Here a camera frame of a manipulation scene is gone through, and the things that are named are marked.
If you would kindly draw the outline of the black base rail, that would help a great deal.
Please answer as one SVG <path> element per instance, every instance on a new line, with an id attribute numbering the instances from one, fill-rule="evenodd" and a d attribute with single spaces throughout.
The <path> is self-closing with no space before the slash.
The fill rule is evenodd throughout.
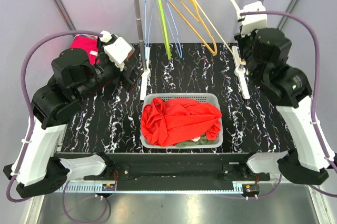
<path id="1" fill-rule="evenodd" d="M 248 154 L 109 154 L 106 176 L 80 175 L 76 182 L 115 180 L 121 193 L 240 194 L 244 184 L 276 183 L 279 173 L 249 170 Z"/>

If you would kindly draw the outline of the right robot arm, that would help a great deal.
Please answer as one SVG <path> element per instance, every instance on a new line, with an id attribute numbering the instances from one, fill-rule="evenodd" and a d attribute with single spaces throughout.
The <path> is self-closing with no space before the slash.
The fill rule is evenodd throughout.
<path id="1" fill-rule="evenodd" d="M 321 185 L 328 177 L 325 156 L 311 119 L 312 89 L 306 74 L 287 64 L 291 41 L 277 28 L 255 29 L 235 34 L 249 77 L 285 121 L 294 149 L 253 154 L 239 166 L 239 174 L 251 180 L 257 173 L 280 173 L 300 185 Z"/>

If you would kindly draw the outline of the white hanger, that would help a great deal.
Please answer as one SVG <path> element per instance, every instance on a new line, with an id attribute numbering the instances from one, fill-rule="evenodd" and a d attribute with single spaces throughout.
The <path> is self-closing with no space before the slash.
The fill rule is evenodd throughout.
<path id="1" fill-rule="evenodd" d="M 239 62 L 239 65 L 245 66 L 246 65 L 245 60 L 240 59 L 239 56 L 234 55 L 232 49 L 230 49 L 230 47 L 227 44 L 227 42 L 225 41 L 225 39 L 222 37 L 222 35 L 216 29 L 216 26 L 209 19 L 206 12 L 200 6 L 200 4 L 197 2 L 197 0 L 193 0 L 193 1 L 197 5 L 197 7 L 201 11 L 201 13 L 204 15 L 204 17 L 207 19 L 209 24 L 212 26 L 214 31 L 217 33 L 220 40 L 224 43 L 224 45 L 232 53 L 234 58 Z M 218 27 L 219 27 L 220 21 L 225 21 L 226 23 L 229 23 L 231 21 L 230 17 L 235 17 L 235 20 L 237 20 L 237 21 L 241 20 L 240 15 L 239 15 L 239 13 L 241 12 L 241 9 L 240 9 L 240 7 L 238 6 L 238 4 L 235 0 L 207 0 L 206 11 L 208 13 L 212 13 L 212 15 L 217 18 L 216 24 L 217 24 Z"/>

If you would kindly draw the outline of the folded clothes stack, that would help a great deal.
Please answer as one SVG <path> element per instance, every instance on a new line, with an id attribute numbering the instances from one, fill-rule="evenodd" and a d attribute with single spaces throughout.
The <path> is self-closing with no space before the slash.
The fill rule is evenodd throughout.
<path id="1" fill-rule="evenodd" d="M 80 48 L 86 51 L 91 65 L 95 64 L 98 56 L 97 37 L 87 35 L 76 35 L 70 45 L 70 48 Z"/>

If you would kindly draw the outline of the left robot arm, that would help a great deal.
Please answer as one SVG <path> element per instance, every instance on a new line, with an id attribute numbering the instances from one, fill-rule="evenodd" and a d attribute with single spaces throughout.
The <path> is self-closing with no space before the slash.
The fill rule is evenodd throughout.
<path id="1" fill-rule="evenodd" d="M 53 193 L 70 180 L 114 176 L 114 163 L 104 153 L 65 159 L 55 157 L 54 150 L 89 96 L 114 81 L 128 91 L 134 87 L 140 71 L 134 67 L 127 74 L 125 66 L 133 54 L 134 48 L 107 45 L 91 64 L 85 50 L 70 48 L 52 61 L 52 77 L 28 100 L 31 114 L 20 155 L 3 169 L 10 181 L 17 181 L 21 200 Z"/>

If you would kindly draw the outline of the light blue wire hanger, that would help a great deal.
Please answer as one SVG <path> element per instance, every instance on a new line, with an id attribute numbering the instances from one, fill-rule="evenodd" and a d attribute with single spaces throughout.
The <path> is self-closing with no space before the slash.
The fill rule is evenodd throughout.
<path id="1" fill-rule="evenodd" d="M 154 4 L 150 6 L 152 0 L 144 0 L 144 24 L 145 24 L 145 48 L 149 48 L 151 25 L 153 18 Z"/>

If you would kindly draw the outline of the red tank top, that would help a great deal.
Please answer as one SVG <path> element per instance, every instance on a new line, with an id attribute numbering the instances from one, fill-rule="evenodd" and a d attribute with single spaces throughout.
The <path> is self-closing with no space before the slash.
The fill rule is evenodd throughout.
<path id="1" fill-rule="evenodd" d="M 191 98 L 153 98 L 141 116 L 141 133 L 150 145 L 169 147 L 197 137 L 214 141 L 221 131 L 221 111 Z"/>

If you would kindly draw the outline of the yellow plastic hanger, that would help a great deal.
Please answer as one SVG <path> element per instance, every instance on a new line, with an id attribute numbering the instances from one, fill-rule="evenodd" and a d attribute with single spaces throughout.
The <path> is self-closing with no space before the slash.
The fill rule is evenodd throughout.
<path id="1" fill-rule="evenodd" d="M 209 28 L 205 24 L 204 19 L 202 18 L 199 7 L 197 6 L 196 0 L 178 0 L 186 12 L 190 15 L 192 19 L 203 28 L 207 38 L 204 38 L 203 35 L 198 31 L 198 29 L 190 22 L 190 18 L 183 14 L 183 12 L 173 3 L 172 0 L 168 0 L 169 5 L 176 11 L 179 17 L 184 20 L 186 25 L 191 29 L 191 31 L 199 38 L 202 44 L 208 49 L 212 56 L 217 55 L 217 45 L 215 38 L 210 32 Z"/>

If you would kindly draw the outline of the white plastic mesh basket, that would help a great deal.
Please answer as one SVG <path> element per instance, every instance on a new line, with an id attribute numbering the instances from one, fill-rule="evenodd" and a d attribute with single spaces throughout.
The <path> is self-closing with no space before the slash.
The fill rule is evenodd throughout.
<path id="1" fill-rule="evenodd" d="M 149 94 L 145 96 L 144 98 L 144 104 L 143 108 L 145 105 L 150 104 L 153 98 L 161 98 L 164 101 L 174 99 L 174 98 L 191 98 L 195 99 L 201 103 L 210 103 L 214 105 L 216 108 L 220 110 L 220 105 L 218 102 L 218 99 L 215 95 L 210 94 L 210 93 L 161 93 L 161 94 Z M 140 135 L 141 142 L 144 147 L 146 148 L 156 148 L 156 149 L 195 149 L 195 148 L 217 148 L 219 147 L 222 142 L 223 142 L 223 127 L 222 127 L 222 118 L 220 119 L 221 123 L 221 131 L 218 134 L 217 138 L 208 145 L 197 145 L 197 146 L 189 146 L 189 147 L 184 147 L 184 148 L 178 148 L 176 146 L 169 146 L 169 147 L 160 147 L 160 146 L 154 146 L 150 145 L 149 142 L 143 137 L 142 133 Z"/>

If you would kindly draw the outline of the olive green tank top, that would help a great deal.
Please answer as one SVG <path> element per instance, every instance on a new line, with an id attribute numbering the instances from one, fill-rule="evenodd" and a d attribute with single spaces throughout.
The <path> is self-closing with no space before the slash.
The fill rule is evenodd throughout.
<path id="1" fill-rule="evenodd" d="M 176 147 L 178 148 L 184 148 L 184 147 L 189 147 L 189 146 L 197 146 L 197 145 L 208 145 L 211 144 L 213 141 L 208 140 L 206 134 L 203 134 L 200 136 L 199 141 L 192 141 L 192 140 L 187 140 L 187 141 L 182 141 L 176 144 Z"/>

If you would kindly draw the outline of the lime green hanger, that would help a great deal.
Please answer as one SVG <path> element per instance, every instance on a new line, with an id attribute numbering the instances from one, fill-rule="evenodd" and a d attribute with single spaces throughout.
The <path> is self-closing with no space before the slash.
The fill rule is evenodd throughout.
<path id="1" fill-rule="evenodd" d="M 156 5 L 157 5 L 157 11 L 158 11 L 158 18 L 160 20 L 160 28 L 164 40 L 164 46 L 167 54 L 168 60 L 171 60 L 172 55 L 171 55 L 171 49 L 170 49 L 170 42 L 169 42 L 169 37 L 167 33 L 167 26 L 166 26 L 166 19 L 165 19 L 165 13 L 164 13 L 164 8 L 162 4 L 162 0 L 156 0 Z"/>

